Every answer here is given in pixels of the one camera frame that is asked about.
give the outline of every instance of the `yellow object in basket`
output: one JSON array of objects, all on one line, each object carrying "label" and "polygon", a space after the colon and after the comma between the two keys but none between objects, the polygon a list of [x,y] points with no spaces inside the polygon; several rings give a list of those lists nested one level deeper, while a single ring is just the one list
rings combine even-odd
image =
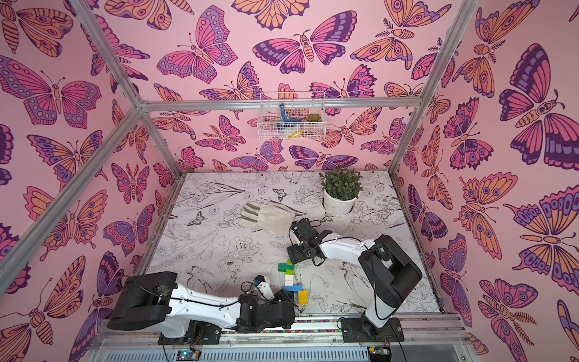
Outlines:
[{"label": "yellow object in basket", "polygon": [[292,138],[298,138],[299,136],[301,136],[303,133],[303,131],[297,131],[296,133],[292,134],[291,136],[288,136],[288,139],[292,139]]}]

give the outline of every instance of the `blue block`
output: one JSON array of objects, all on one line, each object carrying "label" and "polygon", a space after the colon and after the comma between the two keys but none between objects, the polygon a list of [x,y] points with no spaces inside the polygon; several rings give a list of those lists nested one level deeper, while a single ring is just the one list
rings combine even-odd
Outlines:
[{"label": "blue block", "polygon": [[286,286],[285,290],[287,290],[287,291],[302,291],[303,287],[301,285],[299,285],[299,286]]}]

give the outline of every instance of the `yellow block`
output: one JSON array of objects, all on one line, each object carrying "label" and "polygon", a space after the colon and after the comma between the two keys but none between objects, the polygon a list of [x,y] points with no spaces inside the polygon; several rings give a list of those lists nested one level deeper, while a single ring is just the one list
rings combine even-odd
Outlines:
[{"label": "yellow block", "polygon": [[301,290],[298,292],[298,304],[307,305],[307,290]]}]

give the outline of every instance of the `potted plant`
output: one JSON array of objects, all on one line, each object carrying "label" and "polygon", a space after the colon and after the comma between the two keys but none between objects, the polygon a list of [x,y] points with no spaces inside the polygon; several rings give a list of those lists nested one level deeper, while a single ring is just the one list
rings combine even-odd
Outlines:
[{"label": "potted plant", "polygon": [[333,215],[346,215],[354,208],[362,187],[360,172],[337,167],[320,173],[324,187],[323,205],[327,212]]}]

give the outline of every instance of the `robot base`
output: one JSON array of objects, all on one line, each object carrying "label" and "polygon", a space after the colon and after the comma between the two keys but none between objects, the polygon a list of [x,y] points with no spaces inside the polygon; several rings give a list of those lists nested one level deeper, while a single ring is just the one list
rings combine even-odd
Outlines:
[{"label": "robot base", "polygon": [[390,318],[388,323],[376,333],[374,326],[361,318],[340,318],[342,337],[344,342],[403,342],[404,334],[400,326],[400,319]]}]

